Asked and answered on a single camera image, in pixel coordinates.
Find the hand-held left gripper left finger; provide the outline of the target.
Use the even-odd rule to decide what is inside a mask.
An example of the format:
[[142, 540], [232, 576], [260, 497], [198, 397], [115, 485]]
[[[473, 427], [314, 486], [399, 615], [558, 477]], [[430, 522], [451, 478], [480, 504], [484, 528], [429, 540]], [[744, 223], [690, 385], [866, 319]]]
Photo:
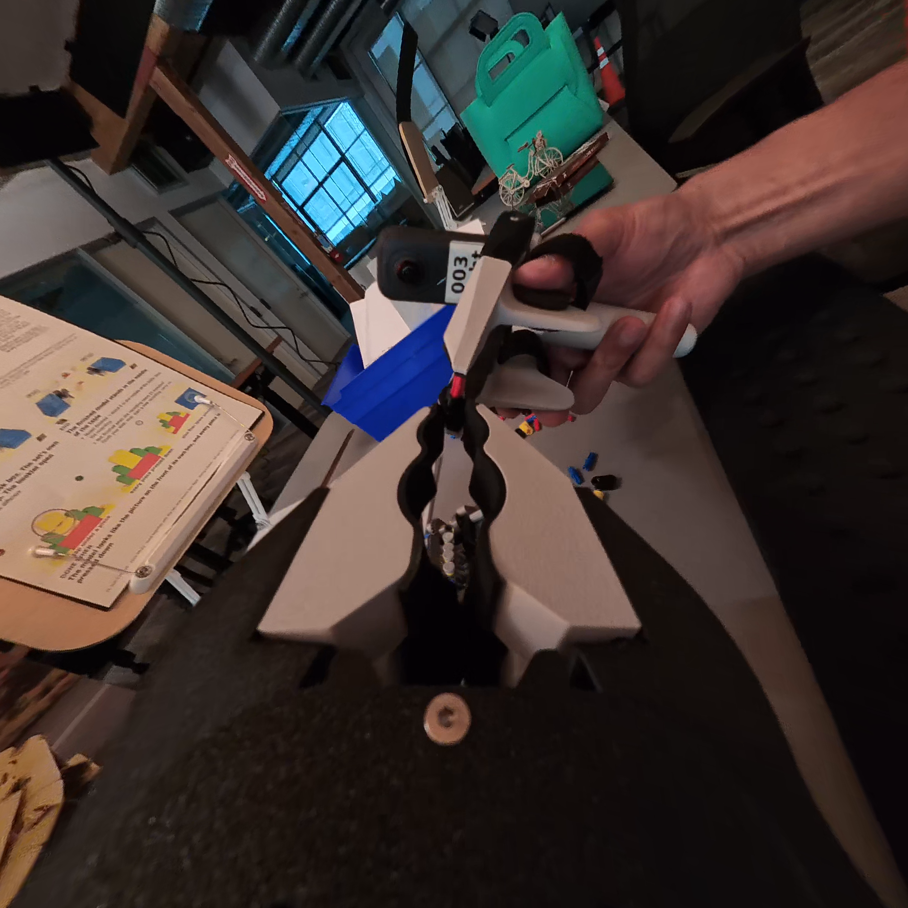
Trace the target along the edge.
[[436, 492], [438, 405], [424, 407], [289, 516], [302, 536], [257, 626], [280, 642], [395, 656], [401, 680], [438, 682], [438, 581], [423, 513]]

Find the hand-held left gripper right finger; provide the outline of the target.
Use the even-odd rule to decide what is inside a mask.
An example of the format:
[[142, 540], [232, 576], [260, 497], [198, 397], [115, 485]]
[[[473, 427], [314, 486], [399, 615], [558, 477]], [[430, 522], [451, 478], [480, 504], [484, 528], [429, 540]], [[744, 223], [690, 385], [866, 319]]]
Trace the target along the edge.
[[470, 493], [483, 519], [465, 603], [493, 637], [500, 681], [533, 657], [641, 630], [604, 544], [568, 476], [486, 406], [465, 410]]

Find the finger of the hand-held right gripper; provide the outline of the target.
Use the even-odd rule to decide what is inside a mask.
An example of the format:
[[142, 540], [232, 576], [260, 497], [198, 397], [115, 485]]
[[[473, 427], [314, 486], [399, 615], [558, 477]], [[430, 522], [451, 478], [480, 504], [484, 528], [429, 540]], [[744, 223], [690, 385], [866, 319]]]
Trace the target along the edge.
[[470, 371], [512, 269], [512, 264], [502, 259], [480, 259], [473, 269], [444, 333], [444, 346], [455, 375]]

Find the lego car chassis model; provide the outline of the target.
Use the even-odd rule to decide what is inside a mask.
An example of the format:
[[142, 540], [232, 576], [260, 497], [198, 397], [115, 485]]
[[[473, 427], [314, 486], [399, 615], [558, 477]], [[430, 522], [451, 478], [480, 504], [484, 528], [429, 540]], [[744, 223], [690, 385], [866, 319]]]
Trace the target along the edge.
[[428, 559], [451, 584], [460, 604], [464, 603], [471, 582], [483, 519], [481, 509], [468, 504], [459, 507], [450, 520], [434, 516], [425, 529]]

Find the black lego set box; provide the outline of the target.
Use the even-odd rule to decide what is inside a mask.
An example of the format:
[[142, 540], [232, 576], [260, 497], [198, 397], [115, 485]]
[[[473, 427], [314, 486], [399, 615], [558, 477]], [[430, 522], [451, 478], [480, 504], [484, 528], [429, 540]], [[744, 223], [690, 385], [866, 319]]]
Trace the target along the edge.
[[1, 664], [1, 905], [24, 887], [61, 812], [101, 773], [89, 756], [61, 760], [41, 733], [22, 736], [75, 686], [78, 676], [26, 660], [14, 646]]

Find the person's right hand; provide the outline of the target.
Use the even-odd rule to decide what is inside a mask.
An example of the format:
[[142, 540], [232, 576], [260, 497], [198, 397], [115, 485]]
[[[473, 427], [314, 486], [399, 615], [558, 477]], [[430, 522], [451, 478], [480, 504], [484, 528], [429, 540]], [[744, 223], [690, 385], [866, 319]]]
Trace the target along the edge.
[[594, 301], [653, 314], [650, 323], [620, 318], [594, 350], [550, 347], [552, 377], [571, 389], [573, 414], [594, 411], [614, 383], [649, 384], [674, 361], [687, 328], [710, 324], [743, 276], [734, 214], [704, 185], [687, 185], [571, 226], [602, 262]]

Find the miniature white bicycle model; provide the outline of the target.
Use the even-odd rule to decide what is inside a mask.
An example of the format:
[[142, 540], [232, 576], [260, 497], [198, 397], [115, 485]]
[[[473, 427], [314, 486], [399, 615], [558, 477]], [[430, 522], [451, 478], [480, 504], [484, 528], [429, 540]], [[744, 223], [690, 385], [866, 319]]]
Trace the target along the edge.
[[506, 209], [514, 210], [538, 183], [546, 183], [564, 163], [560, 149], [550, 145], [542, 130], [518, 148], [527, 151], [526, 166], [520, 170], [516, 163], [508, 165], [498, 178], [498, 195]]

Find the brown wooden case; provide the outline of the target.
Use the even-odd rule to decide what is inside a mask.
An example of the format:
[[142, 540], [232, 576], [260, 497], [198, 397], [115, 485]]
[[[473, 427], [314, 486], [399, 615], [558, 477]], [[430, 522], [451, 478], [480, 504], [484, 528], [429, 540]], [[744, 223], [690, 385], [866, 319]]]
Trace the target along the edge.
[[581, 180], [600, 164], [598, 155], [608, 142], [608, 131], [599, 131], [561, 165], [539, 177], [533, 189], [528, 191], [528, 203], [542, 207], [568, 197]]

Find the white paper bags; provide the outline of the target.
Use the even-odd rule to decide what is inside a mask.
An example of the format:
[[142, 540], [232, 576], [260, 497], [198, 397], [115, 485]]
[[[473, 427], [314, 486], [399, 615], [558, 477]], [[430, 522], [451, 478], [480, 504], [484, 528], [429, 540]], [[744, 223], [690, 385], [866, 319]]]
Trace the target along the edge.
[[362, 300], [350, 304], [365, 366], [460, 301], [486, 240], [473, 219], [452, 232], [395, 225], [375, 245], [374, 281]]

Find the teal flat board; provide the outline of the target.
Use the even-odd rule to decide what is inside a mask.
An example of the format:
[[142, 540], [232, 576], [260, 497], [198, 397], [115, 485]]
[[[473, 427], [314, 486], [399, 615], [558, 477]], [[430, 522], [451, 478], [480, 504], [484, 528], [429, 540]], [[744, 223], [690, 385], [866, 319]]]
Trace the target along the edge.
[[568, 209], [582, 209], [609, 193], [614, 185], [614, 178], [607, 168], [596, 159], [584, 166], [572, 176], [562, 194]]

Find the white metal stand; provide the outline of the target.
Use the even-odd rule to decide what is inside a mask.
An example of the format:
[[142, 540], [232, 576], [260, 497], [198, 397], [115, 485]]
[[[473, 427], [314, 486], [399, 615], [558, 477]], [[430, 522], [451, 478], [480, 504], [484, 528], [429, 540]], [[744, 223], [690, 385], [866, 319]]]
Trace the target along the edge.
[[[215, 508], [213, 517], [191, 542], [178, 565], [165, 577], [166, 592], [175, 596], [178, 606], [183, 610], [195, 608], [203, 593], [213, 588], [216, 579], [245, 552], [265, 539], [303, 501], [300, 498], [283, 507], [266, 511], [248, 472], [244, 472], [236, 481], [235, 488], [242, 495], [247, 511], [241, 514], [228, 502]], [[206, 544], [206, 538], [221, 524], [226, 528], [223, 551]]]

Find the blue plastic bin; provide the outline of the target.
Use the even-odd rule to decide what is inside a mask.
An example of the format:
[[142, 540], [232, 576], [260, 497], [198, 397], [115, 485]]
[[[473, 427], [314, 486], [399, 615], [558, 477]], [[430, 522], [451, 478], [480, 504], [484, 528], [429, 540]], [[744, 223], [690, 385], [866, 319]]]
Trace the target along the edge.
[[452, 377], [444, 333], [455, 311], [443, 305], [369, 366], [352, 345], [323, 404], [382, 441], [417, 411], [432, 407]]

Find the beige board on stand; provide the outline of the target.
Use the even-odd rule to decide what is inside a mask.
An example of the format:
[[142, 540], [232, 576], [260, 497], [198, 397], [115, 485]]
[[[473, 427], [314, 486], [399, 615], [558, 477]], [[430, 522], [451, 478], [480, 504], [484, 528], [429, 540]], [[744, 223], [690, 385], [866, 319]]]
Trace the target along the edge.
[[426, 204], [433, 204], [446, 231], [457, 226], [448, 196], [439, 182], [436, 171], [429, 159], [421, 131], [414, 122], [404, 120], [398, 124], [402, 148], [415, 175]]

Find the green felt bag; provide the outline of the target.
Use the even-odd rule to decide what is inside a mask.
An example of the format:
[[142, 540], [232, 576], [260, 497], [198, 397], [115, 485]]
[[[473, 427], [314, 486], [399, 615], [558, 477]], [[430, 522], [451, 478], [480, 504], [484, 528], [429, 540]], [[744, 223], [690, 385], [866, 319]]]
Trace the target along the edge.
[[568, 157], [604, 127], [605, 112], [573, 32], [559, 13], [544, 26], [511, 17], [480, 53], [475, 98], [460, 118], [498, 179], [526, 171], [533, 139]]

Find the large grid window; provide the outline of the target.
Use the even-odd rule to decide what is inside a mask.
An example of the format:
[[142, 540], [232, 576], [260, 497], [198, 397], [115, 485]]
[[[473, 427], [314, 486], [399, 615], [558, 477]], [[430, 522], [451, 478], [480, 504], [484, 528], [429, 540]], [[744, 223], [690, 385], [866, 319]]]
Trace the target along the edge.
[[318, 239], [338, 248], [401, 184], [378, 142], [348, 101], [286, 117], [291, 130], [265, 168]]

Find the orange traffic cone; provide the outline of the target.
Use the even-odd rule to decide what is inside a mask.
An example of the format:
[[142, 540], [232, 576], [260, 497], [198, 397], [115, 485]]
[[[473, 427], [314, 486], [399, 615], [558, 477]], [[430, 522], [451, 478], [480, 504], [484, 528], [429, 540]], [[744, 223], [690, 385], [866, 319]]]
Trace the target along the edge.
[[599, 36], [593, 34], [591, 42], [593, 62], [600, 82], [600, 98], [608, 107], [620, 105], [625, 101], [626, 89], [613, 57], [622, 50], [622, 41], [618, 40], [606, 49]]

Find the wooden instruction board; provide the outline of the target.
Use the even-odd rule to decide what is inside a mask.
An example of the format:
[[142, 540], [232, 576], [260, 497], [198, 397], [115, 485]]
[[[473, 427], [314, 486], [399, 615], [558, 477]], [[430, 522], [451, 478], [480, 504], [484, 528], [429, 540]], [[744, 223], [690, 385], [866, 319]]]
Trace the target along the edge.
[[117, 636], [273, 430], [266, 407], [153, 349], [2, 298], [1, 637]]

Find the black office chair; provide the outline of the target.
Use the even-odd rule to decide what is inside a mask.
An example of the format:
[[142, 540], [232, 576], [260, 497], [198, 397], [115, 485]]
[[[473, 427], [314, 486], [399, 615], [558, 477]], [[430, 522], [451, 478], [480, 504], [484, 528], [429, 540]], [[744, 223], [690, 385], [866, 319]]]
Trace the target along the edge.
[[628, 130], [680, 178], [823, 106], [800, 4], [619, 1]]

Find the black perforated chair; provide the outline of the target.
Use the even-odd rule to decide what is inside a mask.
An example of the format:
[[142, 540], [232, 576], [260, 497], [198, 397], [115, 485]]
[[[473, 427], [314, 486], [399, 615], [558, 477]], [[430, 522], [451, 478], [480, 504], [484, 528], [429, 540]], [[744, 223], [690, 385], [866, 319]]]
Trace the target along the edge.
[[746, 279], [680, 361], [902, 876], [906, 345], [906, 312], [808, 256]]

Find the wooden support beam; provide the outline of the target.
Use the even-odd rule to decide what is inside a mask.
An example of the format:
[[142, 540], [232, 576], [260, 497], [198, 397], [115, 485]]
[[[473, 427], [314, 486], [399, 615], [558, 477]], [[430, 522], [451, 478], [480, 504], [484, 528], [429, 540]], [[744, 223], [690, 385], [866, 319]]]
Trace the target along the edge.
[[158, 57], [149, 76], [154, 93], [176, 114], [206, 148], [252, 196], [277, 228], [348, 303], [365, 292], [356, 278], [328, 254], [323, 244], [284, 198], [278, 187], [221, 127], [174, 68]]

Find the black metal pole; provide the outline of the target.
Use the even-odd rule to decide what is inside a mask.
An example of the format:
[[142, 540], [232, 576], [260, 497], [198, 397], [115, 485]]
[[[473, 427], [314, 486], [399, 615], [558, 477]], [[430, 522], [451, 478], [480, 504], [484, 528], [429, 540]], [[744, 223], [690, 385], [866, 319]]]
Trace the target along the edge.
[[46, 159], [46, 165], [54, 171], [68, 186], [70, 186], [82, 199], [88, 202], [110, 224], [113, 230], [133, 249], [137, 249], [148, 261], [152, 262], [171, 279], [188, 297], [206, 311], [221, 327], [231, 334], [240, 344], [247, 348], [255, 358], [260, 359], [277, 377], [283, 380], [296, 394], [298, 394], [313, 410], [323, 418], [331, 414], [316, 397], [314, 392], [303, 384], [290, 369], [284, 365], [272, 352], [266, 350], [256, 337], [246, 332], [231, 316], [224, 312], [211, 298], [190, 280], [176, 264], [171, 262], [163, 253], [151, 244], [147, 234], [138, 230], [130, 221], [125, 220], [114, 210], [110, 204], [103, 200], [87, 177], [72, 165], [64, 164], [60, 159], [51, 157]]

